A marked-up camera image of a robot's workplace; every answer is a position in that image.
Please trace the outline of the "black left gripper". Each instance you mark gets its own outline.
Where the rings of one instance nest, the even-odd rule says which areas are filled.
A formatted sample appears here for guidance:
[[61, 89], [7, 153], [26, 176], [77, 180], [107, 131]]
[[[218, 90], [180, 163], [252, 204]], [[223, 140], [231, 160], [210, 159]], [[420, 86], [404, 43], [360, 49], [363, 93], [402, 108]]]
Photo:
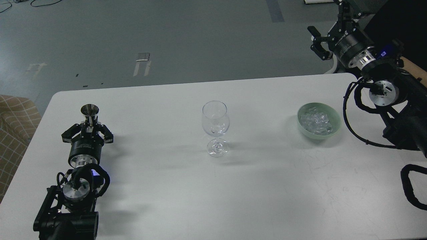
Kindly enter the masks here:
[[73, 124], [61, 134], [62, 142], [71, 144], [68, 164], [72, 168], [78, 168], [89, 163], [99, 165], [104, 143], [113, 143], [113, 134], [106, 125], [98, 123], [97, 131], [81, 134], [82, 125], [82, 123]]

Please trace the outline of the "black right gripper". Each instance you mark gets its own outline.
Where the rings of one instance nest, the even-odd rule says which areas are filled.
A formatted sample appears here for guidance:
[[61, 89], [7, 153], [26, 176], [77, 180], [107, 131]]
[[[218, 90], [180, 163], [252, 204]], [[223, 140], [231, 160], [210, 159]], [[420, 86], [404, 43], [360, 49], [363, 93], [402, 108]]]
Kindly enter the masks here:
[[[359, 28], [356, 20], [367, 16], [367, 11], [355, 0], [334, 0], [338, 6], [337, 21], [328, 32], [322, 36], [314, 26], [308, 26], [308, 32], [313, 37], [311, 50], [323, 61], [336, 56], [345, 68], [364, 68], [375, 60], [375, 47], [368, 35]], [[327, 51], [322, 43], [328, 43]]]

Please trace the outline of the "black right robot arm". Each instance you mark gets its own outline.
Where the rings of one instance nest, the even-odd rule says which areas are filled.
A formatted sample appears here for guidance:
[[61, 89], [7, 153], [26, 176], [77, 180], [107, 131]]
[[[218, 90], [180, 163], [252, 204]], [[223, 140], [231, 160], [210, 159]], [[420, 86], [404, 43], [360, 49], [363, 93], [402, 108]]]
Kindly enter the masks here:
[[[426, 87], [420, 78], [404, 70], [403, 43], [393, 40], [389, 48], [378, 51], [358, 20], [371, 11], [354, 0], [336, 0], [337, 21], [326, 36], [308, 26], [311, 50], [322, 60], [334, 59], [344, 69], [356, 68], [360, 77], [351, 82], [343, 100], [344, 123], [356, 138], [367, 145], [389, 149], [420, 151], [426, 155]], [[360, 137], [347, 117], [347, 103], [354, 95], [355, 105], [370, 114], [378, 114], [385, 124], [383, 137], [390, 145]]]

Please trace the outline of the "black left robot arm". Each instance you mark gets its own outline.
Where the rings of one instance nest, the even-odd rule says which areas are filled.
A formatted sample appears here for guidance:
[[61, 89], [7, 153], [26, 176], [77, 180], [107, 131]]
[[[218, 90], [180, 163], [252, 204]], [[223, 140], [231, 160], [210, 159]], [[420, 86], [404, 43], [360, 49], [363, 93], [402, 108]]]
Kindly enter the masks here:
[[102, 147], [113, 142], [113, 134], [103, 124], [82, 122], [63, 132], [71, 144], [70, 169], [59, 172], [34, 220], [33, 230], [40, 240], [94, 240], [99, 213], [96, 201], [108, 189], [111, 179], [100, 166]]

